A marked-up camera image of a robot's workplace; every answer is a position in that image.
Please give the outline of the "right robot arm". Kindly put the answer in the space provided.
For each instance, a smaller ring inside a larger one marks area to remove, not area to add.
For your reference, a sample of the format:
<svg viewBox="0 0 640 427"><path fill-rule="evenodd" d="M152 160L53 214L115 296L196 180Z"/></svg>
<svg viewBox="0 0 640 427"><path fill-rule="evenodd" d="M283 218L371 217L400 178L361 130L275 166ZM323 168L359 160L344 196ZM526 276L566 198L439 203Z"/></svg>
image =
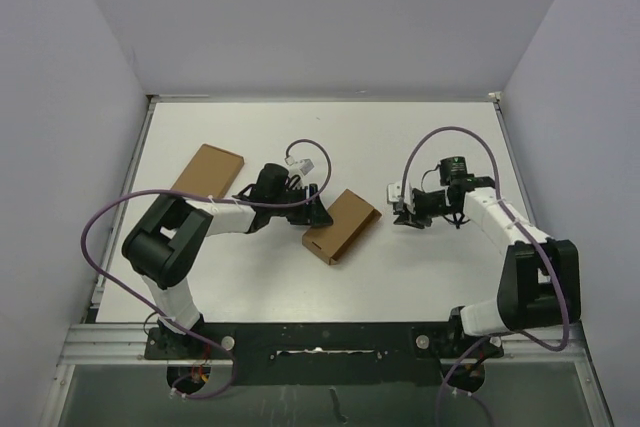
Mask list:
<svg viewBox="0 0 640 427"><path fill-rule="evenodd" d="M459 228L472 222L504 257L497 294L459 309L460 321L444 332L446 347L464 356L481 336L571 325L581 317L579 253L527 221L497 196L494 179L467 171L463 157L437 165L441 188L425 192L408 182L387 187L396 225L424 229L436 218Z"/></svg>

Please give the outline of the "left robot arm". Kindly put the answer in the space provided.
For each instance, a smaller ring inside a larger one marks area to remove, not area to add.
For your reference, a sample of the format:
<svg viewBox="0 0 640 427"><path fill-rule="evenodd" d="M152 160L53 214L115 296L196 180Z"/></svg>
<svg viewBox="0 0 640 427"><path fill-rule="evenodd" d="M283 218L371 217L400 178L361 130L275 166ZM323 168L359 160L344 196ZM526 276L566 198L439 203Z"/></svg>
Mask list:
<svg viewBox="0 0 640 427"><path fill-rule="evenodd" d="M257 180L233 199L187 201L160 194L125 238L121 252L149 288L163 312L159 325L169 334L169 348L182 358L203 345L204 323L187 281L204 240L221 234L253 234L275 217L294 226L328 227L333 219L322 204L319 187L304 177L309 159L288 157L284 166L267 163Z"/></svg>

